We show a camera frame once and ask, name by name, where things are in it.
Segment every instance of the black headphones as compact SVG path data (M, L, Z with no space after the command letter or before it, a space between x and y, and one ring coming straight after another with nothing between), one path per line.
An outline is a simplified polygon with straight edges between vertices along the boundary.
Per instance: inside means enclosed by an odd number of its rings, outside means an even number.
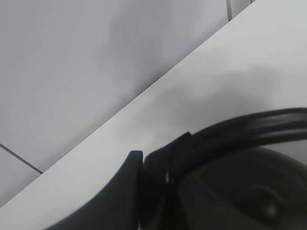
M258 146L307 138L307 109L233 118L132 151L91 201L48 230L307 229L307 168Z

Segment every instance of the white desk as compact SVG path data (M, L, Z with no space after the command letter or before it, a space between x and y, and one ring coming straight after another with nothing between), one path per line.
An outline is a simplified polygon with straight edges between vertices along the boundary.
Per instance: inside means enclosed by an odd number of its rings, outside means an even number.
M306 0L257 0L1 208L0 229L39 230L67 216L130 150L147 155L227 118L307 106L306 9ZM292 156L307 163L302 143Z

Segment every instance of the tile grout line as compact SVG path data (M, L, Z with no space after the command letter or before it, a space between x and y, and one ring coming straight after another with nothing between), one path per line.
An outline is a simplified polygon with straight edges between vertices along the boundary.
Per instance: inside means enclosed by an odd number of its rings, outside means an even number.
M13 157L15 157L16 159L18 159L19 161L21 161L22 163L26 164L27 166L29 166L31 169L35 170L36 172L38 172L40 175L43 174L42 171L40 171L38 168L36 168L35 166L31 165L29 162L27 162L26 160L24 160L23 158L21 158L20 156L18 156L16 153L14 153L12 150L8 149L7 147L5 147L4 145L2 145L0 143L0 148L4 149L5 151L7 151L10 155L12 155Z

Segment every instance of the white wall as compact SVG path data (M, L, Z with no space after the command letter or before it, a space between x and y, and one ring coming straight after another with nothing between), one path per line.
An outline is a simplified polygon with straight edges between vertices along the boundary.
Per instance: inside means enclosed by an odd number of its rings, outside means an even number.
M1 1L0 143L46 170L226 23L225 0Z
M37 177L39 173L0 148L0 207Z
M251 3L251 0L227 0L229 19L236 17Z

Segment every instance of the headphones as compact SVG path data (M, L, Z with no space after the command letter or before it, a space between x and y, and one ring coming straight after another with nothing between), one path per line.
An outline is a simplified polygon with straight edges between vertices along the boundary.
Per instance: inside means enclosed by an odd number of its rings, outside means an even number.
M245 115L128 155L87 204L48 230L307 229L307 168L259 146L307 138L307 109Z

